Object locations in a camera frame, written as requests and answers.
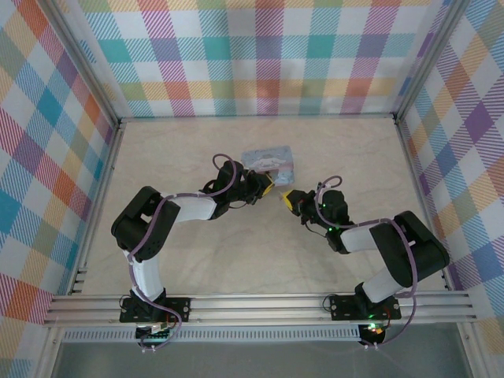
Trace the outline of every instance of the plaid fabric wall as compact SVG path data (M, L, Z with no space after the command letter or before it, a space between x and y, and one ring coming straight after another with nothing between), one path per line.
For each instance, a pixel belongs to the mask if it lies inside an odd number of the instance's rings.
M390 113L448 1L78 3L59 1L117 112L187 117Z
M473 0L404 132L457 289L504 371L504 0Z
M397 96L397 98L395 99L394 106L392 107L392 113L397 113L399 106L401 105L401 102L404 99L404 95L408 90L408 88L410 87L411 80L414 78L418 68L423 63L425 54L432 48L434 37L438 32L439 28L441 27L444 21L444 17L446 16L447 11L450 8L453 1L454 0L443 0L443 4L439 8L438 14L435 16L434 22L432 22L432 25L428 30L428 34L425 37L425 40L422 43L421 48L418 50L417 56L415 57L415 60L411 65L411 68L409 69L408 76L402 83L401 90L399 91L399 96Z
M28 376L112 128L35 0L0 0L0 377Z

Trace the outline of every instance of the cable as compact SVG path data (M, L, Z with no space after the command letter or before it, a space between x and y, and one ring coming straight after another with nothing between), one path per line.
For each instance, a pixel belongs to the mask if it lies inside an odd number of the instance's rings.
M241 209L242 207L245 207L245 206L246 206L246 202L243 205L238 206L238 207L234 207L234 206L229 205L229 209Z
M331 298L334 295L336 295L336 294L328 294L325 296L324 300L322 301L322 308L325 309L328 313L331 312L331 309L329 309L328 307L325 306L325 301L327 301L329 298Z
M391 315L391 311L388 309L388 307L385 306L385 312L387 313L387 317L388 317L388 322L387 322L387 325L385 326L384 329L387 329L391 326L391 318L392 318L392 315Z
M319 236L322 236L322 237L325 239L325 235L322 235L321 233L319 233L319 232L316 232L316 231L312 230L310 227L308 227L308 224L307 224L307 223L305 223L305 227L306 227L306 229L307 229L308 231L310 231L310 232L312 232L312 233L314 233L314 234L317 234L317 235L319 235Z
M119 307L120 307L121 309L125 309L125 308L124 308L124 303L123 303L124 298L131 298L131 297L130 297L129 295L125 294L125 295L122 295L122 296L119 298Z
M201 193L201 192L199 192L199 193L179 193L179 194L176 194L176 195L167 195L166 197L164 197L159 202L159 204L157 205L156 210L154 211L154 214L152 216L152 219L150 220L149 227L147 228L147 231L146 231L145 235L143 236L142 240L140 240L140 243L135 248L133 248L133 250L127 256L128 263L129 263L129 276L130 276L130 278L132 280L132 283L133 283L133 289L136 289L136 294L144 302L147 302L151 306L153 306L153 307L155 307L157 309L160 309L162 311L165 311L166 313L171 313L177 319L177 327L176 327L175 331L163 343L161 343L161 344L159 344L157 346L153 345L150 348L150 350L152 350L153 352L155 352L156 350L160 350L163 347L166 347L166 345L168 345L168 343L171 341L171 339L173 339L176 336L176 334L179 333L180 329L182 328L182 317L180 316L179 313L177 313L173 309L169 309L168 307L164 307L164 306L158 305L157 303L154 303L148 297L146 297L146 295L139 289L139 285L136 282L136 278L135 278L135 272L133 270L133 264L134 264L133 258L139 252L139 250L142 249L143 245L149 239L150 234L152 233L152 230L154 229L154 225L156 224L156 221L158 220L159 213L161 212L161 208L163 207L163 205L167 201L169 201L170 199L174 199L176 197L193 197L193 198L194 197L196 197L196 198L215 197L217 195L221 195L222 193L226 192L233 185L233 183L236 180L236 175L237 175L237 169L236 169L235 162L228 155L226 155L226 154L215 154L212 157L212 163L213 163L213 166L216 167L217 169L219 169L219 167L217 166L217 163L215 162L215 159L218 158L218 157L226 158L226 159L228 159L231 162L231 165L232 165L232 168L233 168L233 176L232 176L231 181L229 182L229 184L226 185L226 187L224 187L223 189L220 189L219 191L216 191L215 193L209 193L209 194L204 194L204 193ZM140 346L142 347L142 352L144 352L144 353L145 353L146 350L149 350L145 346L145 344L143 343L142 339L140 340Z
M411 250L410 244L408 243L408 239L404 235L404 232L399 227L399 225L392 219L380 218L380 219L368 220L366 222L362 222L359 224L352 224L352 225L334 224L334 223L328 221L327 219L325 219L324 216L322 215L321 210L319 209L318 199L321 195L321 192L324 190L324 188L326 188L329 181L332 181L334 179L338 179L339 182L335 185L331 185L330 188L338 187L339 185L341 185L343 183L343 178L341 176L336 175L336 176L331 176L328 179L326 179L317 188L317 193L315 194L315 210L317 211L317 215L320 217L320 219L322 219L325 223L329 224L332 227L345 228L345 229L367 226L370 224L389 223L396 230L396 232L399 234L399 237L401 238L402 243L404 244L404 247L406 248L406 253L408 254L408 260L409 260L409 264L411 266L411 274L413 276L411 290L407 293L399 293L396 295L396 297L397 298L411 298L413 300L413 308L411 310L411 315L409 316L408 321L404 324L401 331L399 331L399 333L397 335L393 336L391 339L385 341L384 343L381 343L381 345L386 345L386 344L389 344L392 341L396 340L408 328L408 326L413 321L413 317L415 316L415 313L417 311L417 299L415 298L415 292L417 291L417 285L418 285L418 272L417 272L417 264L415 262L415 257L413 256L413 251Z
M166 323L167 323L167 325L168 325L168 328L170 328L170 329L174 329L174 328L175 328L175 326L177 325L177 320L175 319L175 320L173 321L173 325L170 325L170 324L169 324L169 323L170 323L170 314L169 314L169 313L167 313L167 314L166 314Z

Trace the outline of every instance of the purple cable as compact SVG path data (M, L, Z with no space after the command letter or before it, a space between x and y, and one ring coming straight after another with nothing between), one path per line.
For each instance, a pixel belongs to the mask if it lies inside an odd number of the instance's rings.
M152 216L152 219L150 220L149 228L147 229L147 232L143 236L142 240L140 240L140 243L127 256L128 263L129 263L129 276L130 276L130 278L131 278L131 280L133 282L133 288L136 289L137 294L139 295L139 297L144 302L149 303L151 306L153 306L153 307L155 307L157 309L160 309L162 311L165 311L166 313L171 313L177 319L177 327L176 327L175 331L163 343L159 344L158 346L152 346L151 350L153 352L155 352L156 350L160 350L162 347L165 347L166 345L168 345L168 343L170 342L170 340L173 339L173 337L175 337L175 335L177 333L179 333L180 329L182 328L182 317L176 311L174 311L172 309L169 309L168 307L164 307L164 306L158 305L157 303L152 302L139 289L139 285L136 282L135 273L133 271L133 258L138 253L138 251L143 247L143 245L146 243L146 241L149 239L149 236L152 233L154 225L156 224L156 220L158 219L159 213L161 212L161 208L163 207L163 205L165 204L166 201L169 201L170 199L174 199L176 197L196 197L196 198L215 197L216 195L221 195L222 193L226 192L235 183L236 174L237 174L235 162L233 161L233 159L231 159L231 157L229 157L226 154L215 154L212 157L212 163L213 163L213 166L215 166L217 169L219 169L219 167L217 166L217 163L215 162L215 158L218 158L218 157L226 158L226 159L228 159L231 162L231 165L233 167L233 176L232 176L231 181L229 182L229 184L225 188L223 188L223 189L221 189L219 191L216 191L215 193L209 193L209 194L205 194L205 193L201 193L201 194L200 193L179 193L177 195L167 195L166 197L164 197L159 202L159 204L157 205L156 210L154 211L154 214ZM143 345L143 341L142 340L140 340L140 345L142 346L143 351L145 352L145 350L147 350L147 348L145 347L145 345Z
M399 237L402 240L402 243L404 244L404 247L406 248L406 253L408 254L408 260L409 264L411 265L411 273L413 276L413 282L411 285L411 290L407 293L399 293L396 295L397 298L412 298L413 299L413 308L411 310L411 315L409 316L408 321L404 324L404 327L402 327L401 331L392 337L391 339L387 340L384 343L381 343L381 345L386 345L392 342L393 340L397 339L411 324L411 321L413 320L413 317L415 316L415 313L417 311L417 299L415 298L415 292L417 291L417 285L418 285L418 272L417 272L417 264L415 262L415 257L413 256L413 251L411 250L410 244L408 243L408 239L404 235L404 232L402 229L399 227L399 225L392 219L388 218L380 218L380 219L375 219L375 220L367 220L366 222L362 222L359 224L352 224L352 225L341 225L341 224L334 224L327 219L324 218L322 215L321 210L319 209L318 206L318 199L320 197L320 194L322 192L322 189L327 185L327 183L331 180L338 179L339 182L336 185L331 185L331 188L338 187L343 183L343 178L341 176L331 176L328 179L326 179L318 188L317 193L315 194L315 210L317 211L317 215L322 219L325 223L329 224L332 227L335 228L345 228L345 229L350 229L350 228L356 228L356 227L361 227L361 226L368 226L370 224L379 224L379 223L389 223L394 227L396 232L399 234Z

